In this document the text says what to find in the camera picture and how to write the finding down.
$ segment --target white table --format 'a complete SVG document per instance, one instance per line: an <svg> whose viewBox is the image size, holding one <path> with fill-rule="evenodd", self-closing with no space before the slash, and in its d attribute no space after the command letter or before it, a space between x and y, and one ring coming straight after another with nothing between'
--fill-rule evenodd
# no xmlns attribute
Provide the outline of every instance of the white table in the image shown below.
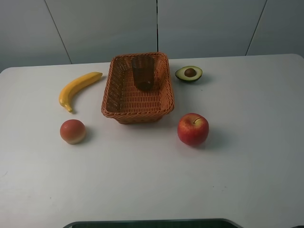
<svg viewBox="0 0 304 228"><path fill-rule="evenodd" d="M158 123L101 114L106 77L59 105L72 79L109 63L17 67L0 74L0 226L62 228L76 221L229 219L243 228L304 225L304 59L297 55L170 60L175 109ZM207 118L205 148L179 141L179 118ZM89 129L65 143L68 119Z"/></svg>

